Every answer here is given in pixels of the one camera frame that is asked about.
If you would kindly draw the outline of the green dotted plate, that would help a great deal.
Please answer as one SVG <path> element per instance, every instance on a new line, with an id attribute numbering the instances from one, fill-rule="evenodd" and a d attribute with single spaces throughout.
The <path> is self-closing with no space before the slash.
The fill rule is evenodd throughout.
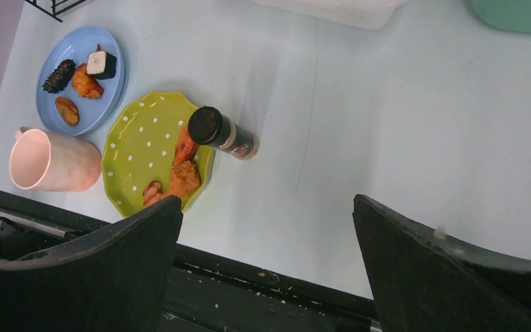
<path id="1" fill-rule="evenodd" d="M 178 91 L 153 91 L 128 104 L 109 130 L 102 155 L 107 198 L 123 216 L 139 212 L 144 189 L 158 181 L 169 186 L 176 144 L 197 110 Z"/>

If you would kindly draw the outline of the small black lid spice jar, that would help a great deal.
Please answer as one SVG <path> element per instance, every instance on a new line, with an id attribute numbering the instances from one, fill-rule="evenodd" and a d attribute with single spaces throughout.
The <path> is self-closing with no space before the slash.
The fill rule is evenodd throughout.
<path id="1" fill-rule="evenodd" d="M 195 110 L 188 122 L 191 139 L 239 160 L 249 160 L 259 150 L 259 139 L 252 132 L 236 124 L 217 108 L 203 106 Z"/>

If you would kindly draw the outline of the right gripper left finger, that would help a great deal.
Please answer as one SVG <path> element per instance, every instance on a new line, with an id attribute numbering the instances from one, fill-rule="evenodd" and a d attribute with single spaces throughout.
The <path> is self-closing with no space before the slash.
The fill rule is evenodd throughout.
<path id="1" fill-rule="evenodd" d="M 183 224 L 175 196 L 66 243 L 0 260 L 0 331 L 155 331 Z"/>

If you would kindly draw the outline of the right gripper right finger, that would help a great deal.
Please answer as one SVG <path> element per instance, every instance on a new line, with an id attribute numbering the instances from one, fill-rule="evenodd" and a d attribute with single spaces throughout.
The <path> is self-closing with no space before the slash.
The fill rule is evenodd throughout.
<path id="1" fill-rule="evenodd" d="M 358 194 L 353 222 L 383 331 L 531 331 L 531 260 Z"/>

